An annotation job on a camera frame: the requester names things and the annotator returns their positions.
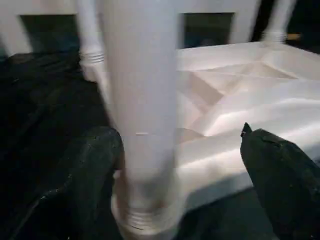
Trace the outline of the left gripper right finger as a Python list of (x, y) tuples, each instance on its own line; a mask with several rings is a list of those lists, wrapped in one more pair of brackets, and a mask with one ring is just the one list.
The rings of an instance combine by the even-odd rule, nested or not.
[(320, 168), (295, 143), (245, 123), (240, 155), (280, 240), (320, 238)]

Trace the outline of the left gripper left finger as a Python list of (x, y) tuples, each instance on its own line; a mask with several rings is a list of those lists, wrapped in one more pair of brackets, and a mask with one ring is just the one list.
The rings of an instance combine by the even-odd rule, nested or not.
[(5, 238), (91, 239), (122, 149), (120, 134), (99, 126), (74, 138), (56, 161), (37, 161), (18, 152), (8, 157)]

